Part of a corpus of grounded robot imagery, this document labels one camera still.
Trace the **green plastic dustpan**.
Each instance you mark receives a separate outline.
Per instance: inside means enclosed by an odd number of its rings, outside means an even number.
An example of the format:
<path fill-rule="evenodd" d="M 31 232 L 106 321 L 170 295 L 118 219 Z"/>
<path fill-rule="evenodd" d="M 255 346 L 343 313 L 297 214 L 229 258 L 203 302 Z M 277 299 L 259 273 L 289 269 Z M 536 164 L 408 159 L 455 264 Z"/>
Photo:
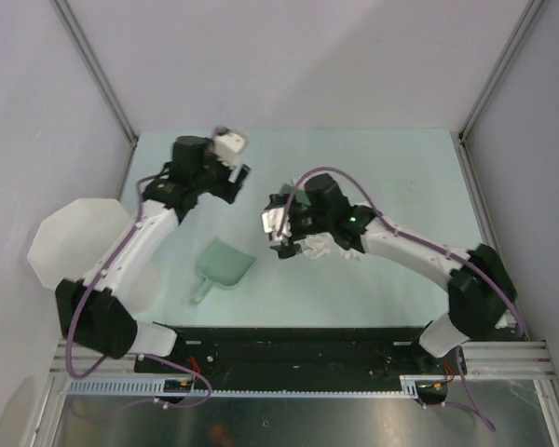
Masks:
<path fill-rule="evenodd" d="M 201 281 L 191 294 L 191 302 L 200 304 L 214 287 L 236 288 L 255 262 L 255 256 L 216 237 L 196 261 L 195 270 Z"/>

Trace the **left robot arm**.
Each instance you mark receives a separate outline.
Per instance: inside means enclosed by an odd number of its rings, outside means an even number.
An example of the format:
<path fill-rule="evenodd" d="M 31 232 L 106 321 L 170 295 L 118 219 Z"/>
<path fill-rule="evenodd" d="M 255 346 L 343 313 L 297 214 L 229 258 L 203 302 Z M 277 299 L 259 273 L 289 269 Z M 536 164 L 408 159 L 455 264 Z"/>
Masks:
<path fill-rule="evenodd" d="M 180 136 L 161 171 L 136 183 L 138 207 L 128 228 L 82 278 L 65 278 L 55 290 L 67 359 L 73 345 L 81 345 L 110 359 L 155 355 L 170 373 L 183 368 L 187 350 L 176 343 L 176 331 L 137 320 L 130 311 L 130 289 L 200 196 L 235 202 L 250 173 L 239 164 L 246 146 L 246 137 L 228 128 L 210 137 Z"/>

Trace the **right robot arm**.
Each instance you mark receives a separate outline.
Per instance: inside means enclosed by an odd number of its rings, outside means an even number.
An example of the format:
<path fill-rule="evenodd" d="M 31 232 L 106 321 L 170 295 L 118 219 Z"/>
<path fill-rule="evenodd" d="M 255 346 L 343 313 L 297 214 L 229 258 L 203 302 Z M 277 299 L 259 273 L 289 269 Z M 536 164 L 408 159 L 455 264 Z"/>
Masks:
<path fill-rule="evenodd" d="M 413 366 L 434 373 L 452 349 L 490 336 L 504 314 L 518 315 L 517 292 L 499 254 L 490 246 L 453 249 L 410 233 L 371 200 L 352 204 L 334 169 L 314 169 L 290 191 L 270 196 L 262 212 L 269 245 L 280 259 L 303 250 L 307 238 L 326 234 L 344 251 L 388 259 L 443 289 L 448 309 L 417 337 Z"/>

